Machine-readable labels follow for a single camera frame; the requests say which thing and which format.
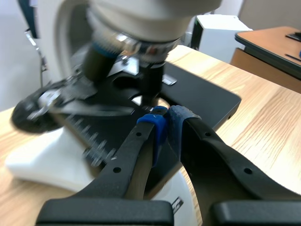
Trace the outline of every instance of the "microscope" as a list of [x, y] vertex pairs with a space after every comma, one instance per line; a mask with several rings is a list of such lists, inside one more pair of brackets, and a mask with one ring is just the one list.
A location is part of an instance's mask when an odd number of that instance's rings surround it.
[[[240, 98], [166, 62], [191, 18], [220, 3], [39, 1], [53, 83], [21, 101], [12, 122], [45, 134], [15, 150], [6, 166], [17, 178], [77, 193], [48, 201], [37, 225], [197, 225], [182, 165], [204, 225], [301, 222], [286, 215], [300, 209], [291, 201], [299, 195], [215, 133]], [[159, 98], [172, 107], [158, 107]]]

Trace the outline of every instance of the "microscope base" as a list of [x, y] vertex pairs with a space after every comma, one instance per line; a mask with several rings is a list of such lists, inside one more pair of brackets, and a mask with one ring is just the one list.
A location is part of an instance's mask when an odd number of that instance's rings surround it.
[[[5, 165], [16, 178], [78, 192], [94, 179], [82, 157], [84, 149], [62, 128], [16, 149], [7, 157]], [[175, 226], [197, 225], [192, 196], [181, 172], [176, 172], [152, 199], [173, 204]]]

